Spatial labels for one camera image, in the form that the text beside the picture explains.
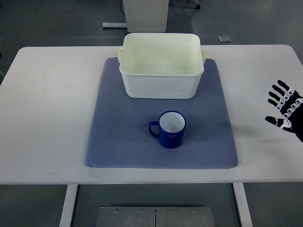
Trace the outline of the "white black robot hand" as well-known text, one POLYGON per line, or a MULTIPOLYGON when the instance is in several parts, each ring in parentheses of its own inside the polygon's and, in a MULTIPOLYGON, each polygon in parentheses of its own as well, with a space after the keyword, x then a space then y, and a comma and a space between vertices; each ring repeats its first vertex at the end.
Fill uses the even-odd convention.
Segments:
POLYGON ((295 134, 302 141, 303 97, 281 80, 278 80, 272 88, 275 92, 268 93, 270 98, 267 101, 281 113, 282 118, 267 116, 265 120, 284 131, 295 134))

